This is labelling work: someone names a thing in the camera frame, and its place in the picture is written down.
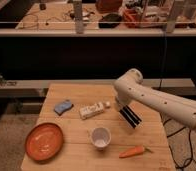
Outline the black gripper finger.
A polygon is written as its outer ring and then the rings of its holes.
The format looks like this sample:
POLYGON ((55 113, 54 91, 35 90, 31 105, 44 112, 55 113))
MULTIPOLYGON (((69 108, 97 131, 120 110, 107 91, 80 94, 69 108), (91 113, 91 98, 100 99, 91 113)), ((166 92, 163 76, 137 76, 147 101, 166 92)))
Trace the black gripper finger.
POLYGON ((125 118, 125 120, 132 126, 132 128, 136 128, 134 122, 127 116, 127 114, 123 110, 120 110, 119 112, 125 118))
POLYGON ((142 122, 142 120, 132 111, 132 109, 128 105, 126 105, 125 108, 132 115, 132 117, 135 119, 135 123, 139 124, 140 122, 142 122))

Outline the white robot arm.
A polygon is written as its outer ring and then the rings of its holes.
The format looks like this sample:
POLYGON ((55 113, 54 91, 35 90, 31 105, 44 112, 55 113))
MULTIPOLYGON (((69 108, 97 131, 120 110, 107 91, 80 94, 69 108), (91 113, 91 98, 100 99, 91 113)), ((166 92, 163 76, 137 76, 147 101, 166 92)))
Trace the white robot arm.
POLYGON ((114 82, 117 102, 126 106, 136 100, 196 132, 196 101, 145 87, 142 81, 142 73, 135 68, 120 76, 114 82))

